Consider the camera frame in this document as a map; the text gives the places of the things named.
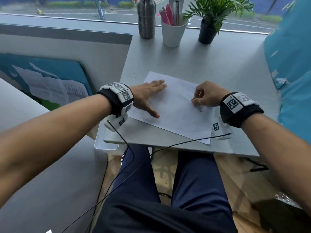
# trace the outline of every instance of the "thigh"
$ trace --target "thigh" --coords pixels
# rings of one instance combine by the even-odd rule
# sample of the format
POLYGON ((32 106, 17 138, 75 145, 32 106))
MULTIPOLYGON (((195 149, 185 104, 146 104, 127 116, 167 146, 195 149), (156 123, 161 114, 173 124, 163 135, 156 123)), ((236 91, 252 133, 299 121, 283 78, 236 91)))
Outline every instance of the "thigh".
POLYGON ((233 222, 224 185, 212 154, 178 153, 171 206, 204 215, 225 215, 233 222))
POLYGON ((140 200, 160 203, 148 148, 137 144, 130 144, 130 147, 134 155, 129 148, 124 152, 122 166, 111 195, 129 194, 140 200))

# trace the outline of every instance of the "window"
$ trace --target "window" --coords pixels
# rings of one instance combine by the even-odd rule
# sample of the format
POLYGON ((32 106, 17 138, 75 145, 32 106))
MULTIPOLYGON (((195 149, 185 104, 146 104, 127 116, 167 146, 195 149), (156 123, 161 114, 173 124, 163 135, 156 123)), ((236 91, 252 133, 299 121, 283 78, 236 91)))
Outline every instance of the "window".
MULTIPOLYGON (((1 13, 42 15, 75 19, 101 19, 125 23, 137 23, 137 0, 0 0, 1 13)), ((158 11, 169 0, 154 0, 156 24, 161 25, 158 11)), ((184 9, 193 0, 184 0, 184 9)), ((282 20, 286 7, 294 0, 251 0, 254 13, 244 12, 241 17, 231 13, 222 29, 269 33, 282 20)), ((189 27, 200 27, 197 16, 188 20, 189 27)))

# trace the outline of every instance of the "metal water bottle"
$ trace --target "metal water bottle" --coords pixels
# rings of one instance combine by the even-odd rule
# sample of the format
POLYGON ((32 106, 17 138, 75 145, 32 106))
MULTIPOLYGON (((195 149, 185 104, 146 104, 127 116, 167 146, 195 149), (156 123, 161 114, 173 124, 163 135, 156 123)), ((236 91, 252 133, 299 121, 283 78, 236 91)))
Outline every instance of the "metal water bottle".
POLYGON ((156 33, 156 3, 154 0, 138 0, 138 30, 143 39, 151 39, 156 33))

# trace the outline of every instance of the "pen holder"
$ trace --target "pen holder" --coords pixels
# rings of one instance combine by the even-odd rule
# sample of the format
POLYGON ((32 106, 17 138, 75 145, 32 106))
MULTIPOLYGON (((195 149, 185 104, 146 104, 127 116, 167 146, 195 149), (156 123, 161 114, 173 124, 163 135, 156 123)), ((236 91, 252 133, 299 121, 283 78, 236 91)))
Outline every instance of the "pen holder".
POLYGON ((176 47, 180 45, 180 41, 187 27, 188 20, 183 19, 182 14, 179 15, 179 19, 181 21, 180 26, 170 26, 161 20, 163 44, 168 47, 176 47))

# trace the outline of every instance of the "person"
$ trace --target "person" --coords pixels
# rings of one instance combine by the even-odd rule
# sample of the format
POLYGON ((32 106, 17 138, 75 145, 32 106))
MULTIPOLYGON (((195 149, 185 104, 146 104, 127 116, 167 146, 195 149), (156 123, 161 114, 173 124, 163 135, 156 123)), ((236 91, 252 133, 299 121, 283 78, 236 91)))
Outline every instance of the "person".
MULTIPOLYGON (((130 87, 134 106, 159 118, 148 99, 165 87, 163 80, 130 87)), ((192 102, 219 106, 229 93, 206 81, 197 86, 192 102)), ((111 109, 111 102, 97 94, 3 132, 0 207, 19 188, 66 154, 111 109)), ((287 191, 311 215, 310 145, 261 112, 244 118, 241 129, 287 191)), ((171 206, 168 206, 160 203, 151 160, 146 158, 149 157, 147 148, 134 144, 130 147, 135 159, 131 162, 133 153, 128 148, 122 173, 103 204, 94 233, 237 232, 213 155, 179 152, 171 206)))

